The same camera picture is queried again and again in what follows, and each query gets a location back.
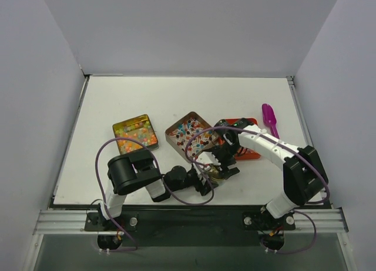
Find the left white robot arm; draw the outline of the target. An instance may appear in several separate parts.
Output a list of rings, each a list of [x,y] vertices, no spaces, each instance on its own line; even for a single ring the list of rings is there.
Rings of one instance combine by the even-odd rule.
[[[214,189],[214,185],[199,176],[194,166],[190,170],[175,166],[166,174],[161,174],[148,150],[112,158],[108,162],[108,178],[105,200],[100,204],[98,218],[98,223],[105,230],[113,230],[118,226],[127,195],[141,188],[146,189],[155,203],[170,198],[172,192],[190,187],[194,187],[203,196]]]

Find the purple plastic scoop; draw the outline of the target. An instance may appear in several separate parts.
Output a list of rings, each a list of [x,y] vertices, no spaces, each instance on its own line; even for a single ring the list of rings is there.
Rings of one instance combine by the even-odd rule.
[[[274,137],[280,138],[280,135],[277,130],[277,119],[271,105],[263,103],[261,106],[261,112],[263,116],[264,125],[270,129],[270,132]]]

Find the beige tin with lollipops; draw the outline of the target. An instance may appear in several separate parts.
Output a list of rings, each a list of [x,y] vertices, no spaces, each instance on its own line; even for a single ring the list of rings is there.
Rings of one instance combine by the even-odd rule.
[[[165,130],[166,141],[185,161],[188,162],[185,154],[185,148],[188,141],[194,137],[195,134],[210,127],[211,125],[207,123],[199,114],[192,111],[184,115]],[[214,131],[208,131],[200,134],[188,147],[188,155],[195,158],[203,150],[216,146],[218,139],[219,136]]]

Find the gold tin with star candies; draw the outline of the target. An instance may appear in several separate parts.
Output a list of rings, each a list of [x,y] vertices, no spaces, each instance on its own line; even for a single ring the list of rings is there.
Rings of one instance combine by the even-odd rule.
[[[150,150],[159,147],[158,138],[147,114],[115,123],[112,126],[112,130],[116,138],[121,137],[136,140]],[[129,140],[118,140],[116,143],[121,155],[142,148],[139,144]]]

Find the gold jar lid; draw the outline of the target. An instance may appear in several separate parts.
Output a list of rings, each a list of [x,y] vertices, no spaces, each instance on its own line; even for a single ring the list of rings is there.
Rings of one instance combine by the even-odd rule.
[[[225,180],[225,177],[223,175],[223,172],[221,171],[221,168],[216,165],[209,164],[204,168],[204,170],[206,172],[206,175],[212,182],[218,183],[218,182],[222,182]]]

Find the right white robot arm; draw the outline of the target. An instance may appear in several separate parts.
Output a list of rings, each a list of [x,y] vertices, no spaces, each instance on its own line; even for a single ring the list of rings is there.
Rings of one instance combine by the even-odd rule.
[[[327,195],[330,194],[328,177],[317,150],[312,146],[302,148],[291,145],[273,137],[265,129],[245,118],[232,125],[222,119],[214,127],[224,141],[214,153],[221,164],[234,161],[237,151],[245,148],[257,152],[281,169],[283,188],[264,206],[260,215],[264,227],[276,227],[284,215],[297,207],[320,204],[322,201],[312,201],[312,198],[321,190],[324,189]]]

